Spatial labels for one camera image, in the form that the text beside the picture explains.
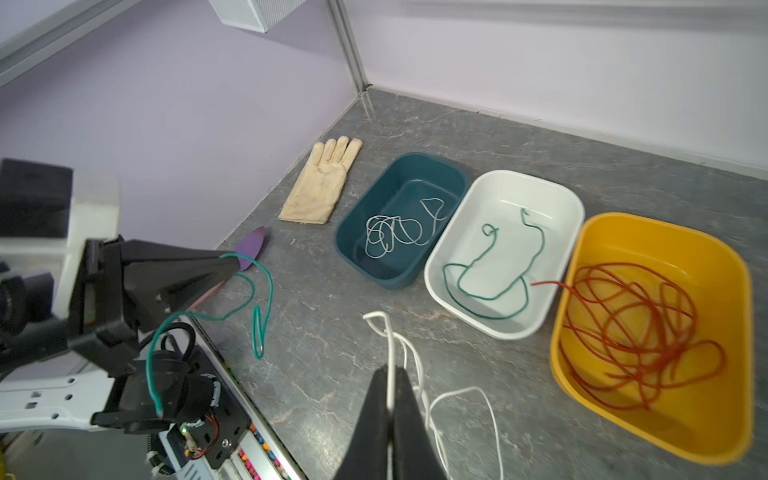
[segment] white wire in blue bin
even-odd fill
[[[433,200],[440,202],[440,207],[438,207],[435,213],[432,213],[429,210],[429,207],[426,205],[426,202]],[[384,257],[387,253],[392,252],[395,249],[395,244],[397,242],[400,242],[404,245],[416,245],[417,247],[422,247],[429,243],[435,236],[435,232],[437,232],[437,223],[441,220],[445,220],[445,217],[438,218],[440,210],[442,210],[442,208],[445,206],[445,201],[443,201],[441,198],[422,198],[419,200],[419,203],[422,205],[422,207],[424,207],[424,210],[426,210],[427,214],[432,218],[432,235],[430,235],[428,239],[422,241],[421,243],[419,242],[422,239],[422,235],[424,234],[424,227],[422,227],[421,222],[416,219],[402,218],[399,215],[394,217],[390,217],[389,215],[374,215],[373,217],[370,217],[366,222],[366,255],[371,258]],[[408,233],[406,230],[406,222],[413,222],[419,227],[419,235],[416,236],[415,239],[411,237],[410,233]],[[408,240],[403,240],[397,236],[395,230],[396,226],[398,225]],[[368,251],[371,245],[381,245],[384,251],[381,253],[381,255],[372,255]]]

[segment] work glove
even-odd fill
[[[358,138],[317,142],[293,185],[279,218],[289,222],[323,224],[339,201],[346,172],[362,147]]]

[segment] green wire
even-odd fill
[[[528,271],[533,266],[533,262],[541,254],[541,252],[544,251],[544,245],[546,244],[546,241],[545,241],[545,237],[544,237],[544,231],[541,229],[541,227],[539,227],[537,225],[533,225],[533,224],[528,223],[527,221],[525,221],[525,216],[526,215],[528,215],[528,211],[525,208],[521,208],[520,209],[520,220],[522,220],[523,225],[525,225],[526,227],[535,228],[536,230],[538,230],[538,232],[541,234],[541,246],[538,248],[538,251],[534,254],[534,256],[531,257],[531,261],[528,263],[528,266],[525,268],[525,270],[523,270],[523,273],[521,273],[520,275],[515,277],[515,279],[512,280],[512,282],[507,286],[507,288],[503,289],[498,295],[496,295],[496,296],[473,295],[472,293],[467,292],[466,290],[464,290],[462,288],[462,279],[464,278],[464,275],[466,275],[467,272],[469,271],[469,269],[471,269],[478,261],[480,261],[480,259],[482,259],[482,257],[485,257],[485,255],[488,252],[493,250],[493,247],[496,245],[496,240],[498,239],[498,228],[494,227],[490,223],[485,223],[482,226],[482,232],[483,232],[483,235],[485,235],[486,237],[493,236],[493,240],[491,241],[491,245],[488,248],[486,248],[483,251],[483,253],[480,254],[479,257],[475,258],[469,265],[464,265],[463,263],[447,263],[446,265],[444,265],[442,267],[442,280],[443,280],[443,282],[445,282],[445,290],[448,291],[448,295],[450,295],[451,298],[453,299],[453,301],[456,302],[461,308],[463,308],[464,310],[470,312],[472,315],[477,316],[479,318],[487,319],[487,320],[506,320],[506,319],[511,319],[513,316],[515,316],[518,313],[520,313],[523,310],[525,310],[525,307],[528,306],[528,301],[529,301],[529,298],[528,298],[528,284],[525,282],[525,279],[523,278],[523,276],[526,273],[528,273]],[[453,293],[451,293],[451,289],[448,287],[448,274],[446,273],[446,269],[448,269],[448,267],[450,267],[450,266],[460,266],[460,267],[462,267],[464,269],[464,272],[462,272],[462,274],[458,277],[458,280],[456,280],[456,288],[458,288],[458,290],[461,293],[464,293],[466,296],[469,296],[471,298],[476,298],[478,300],[496,300],[500,296],[502,296],[505,293],[507,293],[509,290],[512,290],[512,287],[514,287],[518,282],[522,282],[523,290],[525,291],[525,303],[518,310],[514,311],[513,313],[511,313],[511,314],[509,314],[507,316],[486,316],[486,315],[482,315],[481,313],[477,313],[477,312],[469,309],[467,306],[463,305],[461,302],[459,302],[456,299],[456,297],[453,296]]]
[[[229,258],[229,257],[238,257],[245,260],[248,260],[253,265],[258,266],[261,271],[263,271],[266,274],[266,279],[269,280],[270,283],[270,298],[267,300],[267,307],[266,307],[266,315],[264,317],[264,323],[261,323],[261,308],[259,306],[255,306],[253,308],[253,315],[251,316],[251,327],[250,327],[250,335],[251,335],[251,345],[253,347],[253,356],[255,356],[257,359],[261,359],[264,357],[264,334],[266,333],[266,323],[270,320],[270,313],[272,312],[272,293],[274,290],[274,285],[272,282],[272,276],[267,271],[266,268],[261,266],[257,261],[250,257],[246,257],[245,255],[240,255],[239,253],[225,253],[220,258]],[[243,303],[242,305],[238,306],[234,310],[231,310],[229,313],[227,313],[224,316],[208,316],[204,315],[202,313],[197,312],[174,312],[172,313],[168,318],[165,319],[162,324],[155,330],[154,338],[149,344],[149,353],[147,354],[147,362],[146,362],[146,372],[147,372],[147,389],[149,390],[149,396],[152,398],[152,402],[154,402],[154,410],[157,413],[158,417],[161,417],[163,415],[163,403],[160,398],[160,396],[157,394],[157,391],[154,388],[154,376],[152,375],[152,354],[154,353],[154,347],[157,345],[157,340],[160,338],[160,335],[162,332],[165,331],[165,329],[172,324],[175,319],[179,318],[182,315],[192,315],[195,318],[208,320],[211,322],[223,322],[224,320],[230,318],[235,313],[241,311],[244,309],[248,304],[253,300],[253,298],[256,296],[256,284],[253,283],[253,281],[248,278],[247,276],[243,275],[242,273],[235,273],[234,276],[239,276],[240,278],[244,278],[249,284],[250,284],[250,298]]]

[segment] teal plastic container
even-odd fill
[[[336,251],[364,277],[384,288],[406,288],[424,267],[429,252],[467,189],[469,179],[466,174],[445,161],[427,154],[403,155],[384,170],[342,220],[336,229]],[[433,219],[419,202],[433,197],[445,201],[445,206],[437,215],[445,219],[437,223],[435,234],[428,243],[421,246],[397,243],[393,251],[381,258],[371,258],[366,254],[366,221],[374,215],[399,215],[403,219],[418,220],[425,235],[429,235]]]

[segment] plastic bin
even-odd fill
[[[386,289],[407,287],[419,274],[440,233],[448,224],[469,185],[458,168],[427,154],[406,154],[379,176],[336,229],[336,251],[365,278]],[[371,258],[365,252],[366,221],[374,215],[399,215],[418,220],[432,232],[432,218],[419,203],[437,197],[445,201],[431,240],[423,246],[398,243],[392,252]]]
[[[459,271],[447,270],[449,294],[443,277],[447,263],[470,264],[489,247],[483,224],[499,229],[494,249],[475,265],[463,286],[474,291],[497,293],[517,277],[541,248],[541,234],[521,222],[521,208],[528,222],[539,226],[545,235],[544,249],[523,276],[530,285],[540,280],[559,280],[584,222],[584,206],[572,191],[562,185],[509,170],[495,170],[472,184],[451,223],[427,261],[424,279],[432,298],[458,318],[497,339],[514,340],[531,335],[547,317],[556,286],[528,287],[528,305],[510,319],[486,319],[462,308],[454,300],[484,316],[503,317],[522,308],[525,292],[520,283],[497,300],[477,300],[463,296],[455,286]]]
[[[566,282],[574,284],[580,266],[622,262],[645,265],[687,291],[698,313],[692,341],[717,341],[726,354],[725,370],[701,382],[665,389],[648,410],[609,409],[574,380],[559,349],[562,343],[573,367],[592,384],[615,383],[606,373],[616,369],[590,354],[573,331],[564,328],[566,312],[575,326],[594,328],[593,319],[564,291],[550,349],[555,379],[580,404],[664,450],[705,465],[735,462],[749,448],[753,428],[752,287],[746,265],[729,246],[705,233],[629,214],[602,214],[584,224]],[[642,272],[629,267],[612,272],[625,282],[643,285],[657,299],[657,289]],[[645,325],[641,318],[647,318],[646,311],[629,312],[623,321],[633,331]],[[686,355],[677,368],[678,380],[700,375],[713,362],[711,350]],[[606,395],[601,399],[613,405],[639,399],[636,384]]]

